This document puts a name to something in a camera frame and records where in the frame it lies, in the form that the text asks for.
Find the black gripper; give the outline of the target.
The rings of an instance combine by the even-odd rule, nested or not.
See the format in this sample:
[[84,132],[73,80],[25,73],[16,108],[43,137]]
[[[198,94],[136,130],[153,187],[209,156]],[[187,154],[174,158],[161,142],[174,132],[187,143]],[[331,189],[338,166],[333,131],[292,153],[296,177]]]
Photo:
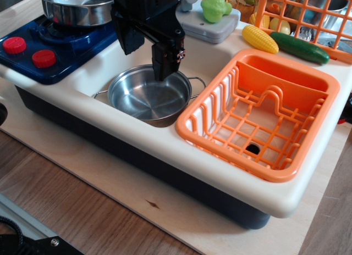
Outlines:
[[140,48],[147,38],[152,46],[155,80],[163,81],[179,70],[185,57],[185,32],[175,16],[181,0],[113,0],[112,23],[125,55]]

